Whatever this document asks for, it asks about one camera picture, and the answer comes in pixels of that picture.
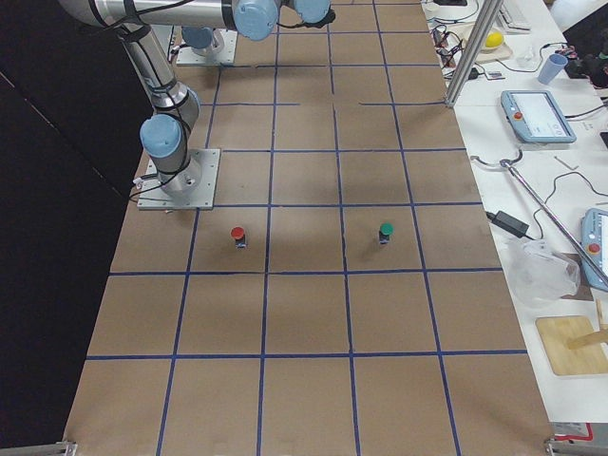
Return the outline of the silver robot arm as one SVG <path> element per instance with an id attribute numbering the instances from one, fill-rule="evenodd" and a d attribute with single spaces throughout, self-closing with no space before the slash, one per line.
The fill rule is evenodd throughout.
<path id="1" fill-rule="evenodd" d="M 291 26 L 297 28 L 323 28 L 335 19 L 330 1 L 266 1 L 240 0 L 222 1 L 223 26 L 182 27 L 181 44 L 204 58 L 222 52 L 225 48 L 224 34 L 229 30 L 260 41 L 267 38 L 278 23 L 281 8 L 294 10 L 300 22 Z"/>
<path id="2" fill-rule="evenodd" d="M 154 25 L 186 29 L 227 29 L 252 41 L 270 35 L 283 7 L 296 1 L 62 1 L 73 18 L 98 31 L 113 31 L 123 44 L 153 108 L 140 138 L 156 166 L 153 189 L 187 199 L 200 185 L 202 169 L 188 146 L 200 115 L 196 93 L 181 83 L 152 29 Z"/>

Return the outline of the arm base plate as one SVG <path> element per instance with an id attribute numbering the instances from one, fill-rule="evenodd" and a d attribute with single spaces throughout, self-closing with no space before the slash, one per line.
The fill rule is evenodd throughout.
<path id="1" fill-rule="evenodd" d="M 148 160 L 146 173 L 153 178 L 142 183 L 137 196 L 140 210 L 212 210 L 214 208 L 220 150 L 190 148 L 189 165 L 167 185 L 158 188 L 157 169 Z"/>
<path id="2" fill-rule="evenodd" d="M 238 34 L 225 28 L 183 28 L 176 64 L 180 67 L 231 66 Z"/>

